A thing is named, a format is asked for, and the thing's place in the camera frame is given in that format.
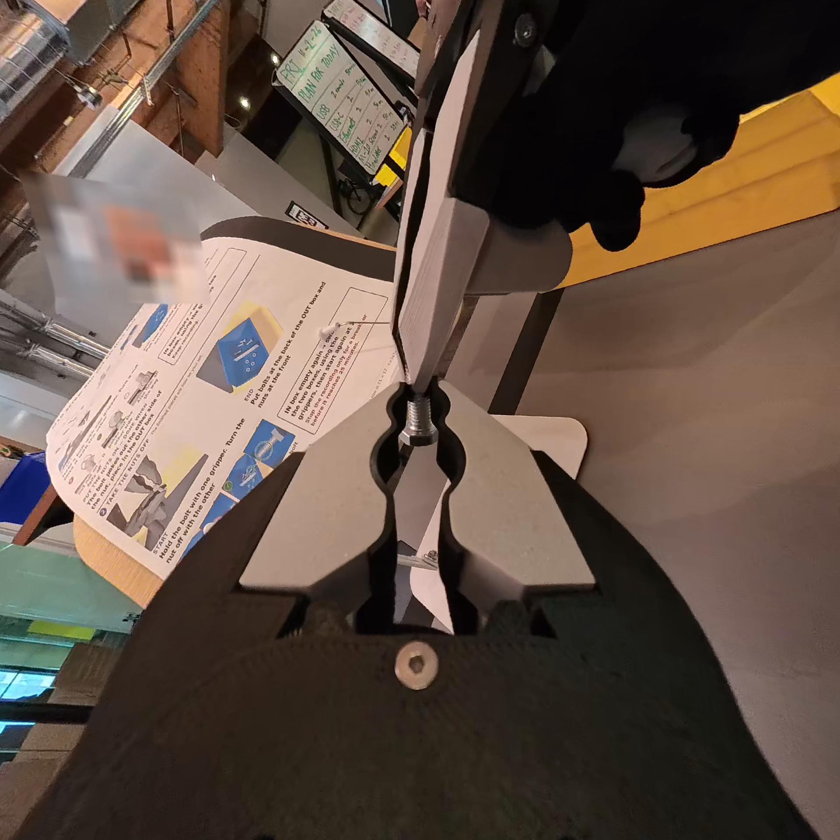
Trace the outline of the metal conduit pipes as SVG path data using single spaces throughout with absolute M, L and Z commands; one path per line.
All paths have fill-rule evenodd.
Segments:
M 110 348 L 2 289 L 1 351 L 84 382 Z

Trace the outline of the white tethered pin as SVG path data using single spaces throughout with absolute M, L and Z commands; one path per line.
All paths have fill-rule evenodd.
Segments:
M 333 322 L 326 327 L 320 329 L 318 335 L 322 341 L 327 341 L 331 336 L 333 336 L 337 331 L 351 327 L 351 326 L 361 326 L 361 327 L 374 327 L 374 326 L 385 326 L 391 327 L 391 323 L 389 321 L 367 321 L 367 320 L 343 320 L 343 321 L 336 321 Z

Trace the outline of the silver ceiling duct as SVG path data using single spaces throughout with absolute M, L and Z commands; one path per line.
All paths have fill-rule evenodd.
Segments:
M 90 64 L 137 5 L 137 1 L 2 2 L 1 121 L 10 120 L 51 77 L 67 84 L 87 108 L 97 110 L 101 94 L 63 66 Z

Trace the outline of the small yellow tray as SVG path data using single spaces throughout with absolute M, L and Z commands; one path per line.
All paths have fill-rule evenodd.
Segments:
M 386 190 L 402 185 L 405 180 L 408 153 L 411 148 L 413 131 L 410 125 L 406 125 L 401 132 L 395 145 L 385 157 L 377 173 L 374 175 L 373 185 L 380 186 Z

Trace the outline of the printed instruction sheet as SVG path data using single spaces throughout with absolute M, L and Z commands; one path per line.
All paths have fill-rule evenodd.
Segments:
M 47 434 L 59 498 L 165 579 L 289 455 L 399 377 L 392 282 L 286 250 L 203 242 L 209 291 L 145 304 Z

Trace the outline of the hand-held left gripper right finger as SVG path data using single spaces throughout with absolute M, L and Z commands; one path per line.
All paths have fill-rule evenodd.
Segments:
M 501 602 L 589 592 L 594 574 L 550 487 L 570 477 L 446 381 L 433 389 L 440 499 L 438 574 L 453 632 L 474 632 Z

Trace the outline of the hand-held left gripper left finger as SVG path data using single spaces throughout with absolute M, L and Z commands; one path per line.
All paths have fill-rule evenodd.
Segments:
M 330 601 L 357 624 L 392 624 L 396 516 L 387 484 L 398 471 L 407 388 L 386 387 L 312 443 L 239 586 Z

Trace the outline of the person's right forearm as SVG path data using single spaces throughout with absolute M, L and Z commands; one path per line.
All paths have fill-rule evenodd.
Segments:
M 813 87 L 839 71 L 838 1 L 734 2 L 721 73 L 740 114 Z

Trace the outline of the silver hex bolt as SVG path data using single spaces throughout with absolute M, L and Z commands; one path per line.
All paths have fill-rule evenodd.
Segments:
M 398 435 L 401 446 L 427 447 L 438 441 L 438 428 L 434 423 L 432 399 L 425 393 L 409 389 L 406 392 L 405 423 Z

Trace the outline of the person's right hand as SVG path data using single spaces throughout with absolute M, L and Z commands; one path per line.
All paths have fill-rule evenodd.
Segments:
M 637 238 L 646 190 L 723 158 L 739 128 L 737 28 L 726 3 L 561 2 L 554 64 L 504 106 L 473 171 L 500 221 L 568 233 L 604 250 Z

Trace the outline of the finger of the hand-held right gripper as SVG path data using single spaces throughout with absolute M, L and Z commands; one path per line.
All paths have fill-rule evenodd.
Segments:
M 413 263 L 413 249 L 421 225 L 427 199 L 429 175 L 430 132 L 421 128 L 413 135 L 413 145 L 406 169 L 406 182 L 402 201 L 402 215 L 397 236 L 394 296 L 392 308 L 392 338 L 402 369 L 401 378 L 409 379 L 408 362 L 400 333 L 400 317 L 403 311 L 408 282 Z
M 400 317 L 409 384 L 426 392 L 455 326 L 489 227 L 488 213 L 451 194 L 455 147 L 481 34 L 458 59 L 430 140 L 427 199 Z

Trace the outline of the small easel whiteboard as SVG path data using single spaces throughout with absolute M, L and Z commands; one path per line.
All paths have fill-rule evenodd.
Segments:
M 359 2 L 332 1 L 321 19 L 408 87 L 417 80 L 421 51 Z

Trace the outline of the whiteboard with green writing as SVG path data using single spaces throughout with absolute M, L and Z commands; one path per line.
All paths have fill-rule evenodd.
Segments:
M 373 183 L 406 127 L 328 26 L 314 20 L 280 58 L 272 83 Z

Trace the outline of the yellow plastic bin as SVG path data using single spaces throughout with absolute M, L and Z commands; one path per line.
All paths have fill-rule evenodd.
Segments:
M 631 246 L 572 234 L 560 287 L 826 214 L 839 206 L 839 75 L 742 117 L 729 153 L 688 181 L 648 190 Z

